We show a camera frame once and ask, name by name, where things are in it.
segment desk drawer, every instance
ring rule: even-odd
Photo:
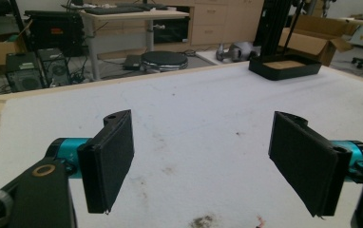
[[[194,26],[191,45],[219,44],[222,34],[223,26]]]
[[[193,25],[215,26],[223,25],[226,20],[227,6],[223,5],[200,5],[194,8]]]
[[[145,23],[144,21],[98,22],[95,23],[94,29],[97,35],[145,32]]]

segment box lid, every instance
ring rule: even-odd
[[[347,24],[331,18],[300,15],[295,29],[341,37],[346,31]]]
[[[350,43],[348,43],[342,38],[335,38],[330,40],[330,42],[339,52],[344,52],[353,48],[353,46]]]
[[[289,35],[289,29],[285,28],[279,39],[279,45],[284,47]],[[318,55],[326,45],[331,43],[339,52],[352,49],[352,45],[341,37],[328,34],[319,34],[312,31],[296,30],[292,33],[288,48],[299,50],[312,55]]]
[[[284,47],[286,39],[289,35],[289,29],[285,28],[279,39],[279,45]],[[328,40],[308,36],[298,33],[292,33],[291,40],[289,41],[288,48],[299,50],[313,55],[318,55],[321,50],[326,46]]]

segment wall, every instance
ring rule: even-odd
[[[348,17],[358,13],[363,13],[363,0],[336,0],[330,5],[328,17]]]
[[[67,0],[16,0],[21,15],[25,10],[44,10],[44,11],[65,11],[61,5],[66,5]]]

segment black equipment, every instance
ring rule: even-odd
[[[43,88],[43,79],[34,52],[7,54],[6,77],[12,92]]]
[[[330,142],[307,123],[276,112],[269,156],[312,216],[333,216],[343,181],[363,183],[363,142]],[[363,228],[363,192],[351,225]]]
[[[71,84],[67,60],[58,48],[37,50],[47,87],[68,86]]]
[[[275,7],[277,0],[264,0],[264,4],[261,10],[261,16],[258,21],[258,29],[256,32],[256,38],[253,42],[254,46],[262,46],[265,39],[267,39],[267,34],[269,32],[270,26],[274,23],[275,15],[272,14],[273,8]]]
[[[261,56],[272,56],[277,54],[278,42],[282,30],[285,27],[292,1],[266,1],[261,20],[261,34],[258,39],[262,42],[255,42],[261,45]]]
[[[83,55],[83,21],[77,12],[26,10],[32,50],[59,48],[65,56]]]
[[[123,64],[123,69],[139,70],[140,67],[141,67],[141,55],[127,55]]]
[[[81,177],[89,213],[108,213],[134,158],[131,111],[104,118],[93,139],[57,139],[0,190],[0,227],[77,227],[68,177]]]
[[[190,13],[189,7],[175,7],[176,11]],[[188,42],[190,17],[172,20],[154,20],[154,44]]]

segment white table surface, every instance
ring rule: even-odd
[[[322,67],[279,82],[248,63],[11,99],[0,122],[0,187],[60,137],[93,137],[131,109],[135,158],[110,215],[90,215],[71,180],[79,227],[350,227],[361,185],[345,183],[335,217],[312,218],[268,158],[274,112],[329,140],[363,141],[363,81]]]

